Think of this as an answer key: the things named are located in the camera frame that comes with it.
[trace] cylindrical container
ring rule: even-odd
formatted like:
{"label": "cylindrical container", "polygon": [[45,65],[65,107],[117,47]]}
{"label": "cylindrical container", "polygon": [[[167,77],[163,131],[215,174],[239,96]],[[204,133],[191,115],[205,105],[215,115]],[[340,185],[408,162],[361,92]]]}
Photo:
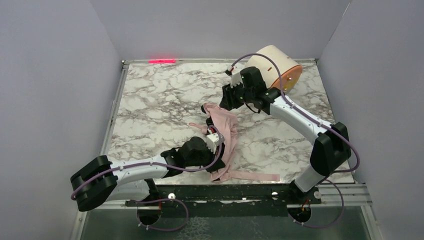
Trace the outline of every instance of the cylindrical container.
{"label": "cylindrical container", "polygon": [[[257,51],[257,53],[263,54],[275,62],[281,73],[283,91],[290,91],[302,74],[302,66],[274,45],[266,46]],[[244,67],[257,67],[262,74],[267,88],[275,87],[280,89],[280,79],[277,70],[267,59],[261,56],[252,56]]]}

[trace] pink garment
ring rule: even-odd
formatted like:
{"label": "pink garment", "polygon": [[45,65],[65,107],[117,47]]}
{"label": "pink garment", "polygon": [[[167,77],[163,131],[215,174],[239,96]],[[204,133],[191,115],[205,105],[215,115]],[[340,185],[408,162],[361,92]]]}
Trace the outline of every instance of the pink garment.
{"label": "pink garment", "polygon": [[[239,125],[237,116],[214,103],[205,103],[203,108],[207,114],[207,117],[212,118],[214,126],[224,136],[225,139],[225,150],[221,158],[225,163],[225,167],[211,173],[210,178],[212,181],[219,179],[219,182],[224,182],[231,178],[260,181],[280,180],[279,174],[265,174],[230,170],[231,164],[233,163],[235,146],[237,143],[237,126]],[[189,125],[201,129],[203,134],[207,133],[208,128],[206,126],[200,126],[193,122],[190,122]]]}

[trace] grey marble vein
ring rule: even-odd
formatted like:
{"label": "grey marble vein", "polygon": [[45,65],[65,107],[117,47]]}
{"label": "grey marble vein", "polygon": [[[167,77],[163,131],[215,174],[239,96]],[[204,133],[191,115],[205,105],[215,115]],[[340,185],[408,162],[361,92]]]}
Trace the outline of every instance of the grey marble vein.
{"label": "grey marble vein", "polygon": [[[302,62],[303,73],[288,94],[297,104],[334,122],[328,99],[314,61]],[[229,83],[223,72],[228,63],[131,64],[115,120],[108,156],[111,160],[134,161],[181,146],[201,132],[188,126],[205,124],[203,103],[219,103],[222,86]],[[280,174],[289,183],[309,165],[311,144],[280,119],[254,114],[246,107],[233,110],[238,118],[238,143],[233,170]],[[343,164],[340,169],[349,166]],[[334,174],[338,183],[353,182],[350,173]],[[158,184],[210,184],[206,171],[182,173]],[[225,184],[260,183],[231,179]]]}

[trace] marble tabletop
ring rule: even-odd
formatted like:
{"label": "marble tabletop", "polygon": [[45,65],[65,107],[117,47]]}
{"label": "marble tabletop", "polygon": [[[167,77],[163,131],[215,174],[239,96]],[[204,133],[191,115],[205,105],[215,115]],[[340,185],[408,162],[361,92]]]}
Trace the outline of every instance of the marble tabletop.
{"label": "marble tabletop", "polygon": [[[300,61],[303,73],[288,94],[312,114],[334,122],[332,111],[315,61]],[[228,63],[133,63],[128,68],[108,151],[110,160],[130,162],[181,146],[193,136],[205,138],[193,122],[205,125],[203,103],[218,103],[222,86],[230,78]],[[312,145],[284,121],[246,107],[232,110],[238,119],[238,143],[231,169],[280,174],[289,183],[309,165]],[[339,169],[347,169],[344,163]],[[157,184],[211,184],[206,171],[184,172],[157,179]],[[352,183],[350,173],[329,179]],[[266,181],[232,178],[223,184],[257,184]]]}

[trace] grey wall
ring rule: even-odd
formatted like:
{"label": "grey wall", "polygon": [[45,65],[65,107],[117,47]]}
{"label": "grey wall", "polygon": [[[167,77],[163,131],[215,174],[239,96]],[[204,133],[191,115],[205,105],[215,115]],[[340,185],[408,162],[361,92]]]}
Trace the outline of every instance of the grey wall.
{"label": "grey wall", "polygon": [[120,57],[319,58],[350,0],[91,0]]}
{"label": "grey wall", "polygon": [[0,239],[68,239],[120,58],[88,0],[0,1]]}
{"label": "grey wall", "polygon": [[422,0],[353,0],[318,62],[387,240],[424,236],[423,23]]}

